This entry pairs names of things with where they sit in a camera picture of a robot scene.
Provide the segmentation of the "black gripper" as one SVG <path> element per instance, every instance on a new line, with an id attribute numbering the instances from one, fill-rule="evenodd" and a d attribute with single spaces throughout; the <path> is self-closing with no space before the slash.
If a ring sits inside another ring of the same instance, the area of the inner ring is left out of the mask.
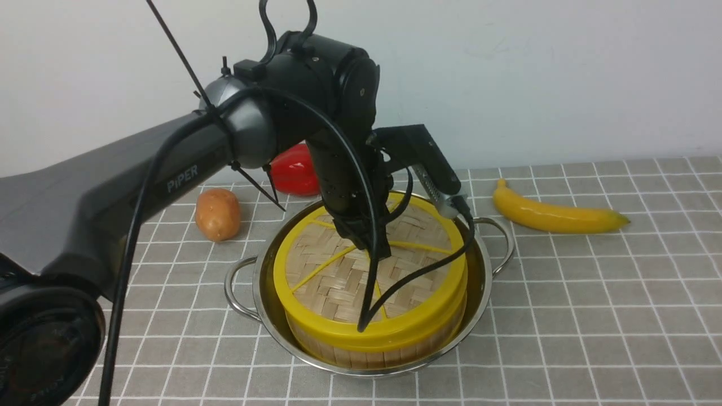
<path id="1" fill-rule="evenodd" d="M 385 205 L 390 177 L 382 167 L 381 152 L 366 143 L 371 136 L 369 132 L 348 132 L 346 136 L 369 177 L 373 201 L 381 218 L 375 223 L 371 221 L 358 172 L 338 138 L 330 132 L 318 132 L 307 141 L 322 200 L 342 239 L 348 239 L 356 249 L 369 254 L 373 250 L 378 260 L 384 260 L 391 255 L 384 219 L 389 212 Z"/>

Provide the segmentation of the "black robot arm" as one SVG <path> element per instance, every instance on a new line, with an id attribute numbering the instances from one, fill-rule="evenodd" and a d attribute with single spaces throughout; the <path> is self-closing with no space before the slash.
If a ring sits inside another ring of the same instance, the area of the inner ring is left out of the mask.
<path id="1" fill-rule="evenodd" d="M 322 201 L 357 246 L 389 193 L 368 146 L 380 67 L 361 48 L 286 32 L 224 67 L 197 110 L 70 160 L 2 178 L 2 404 L 61 405 L 123 311 L 139 227 L 225 165 L 259 169 L 305 142 Z"/>

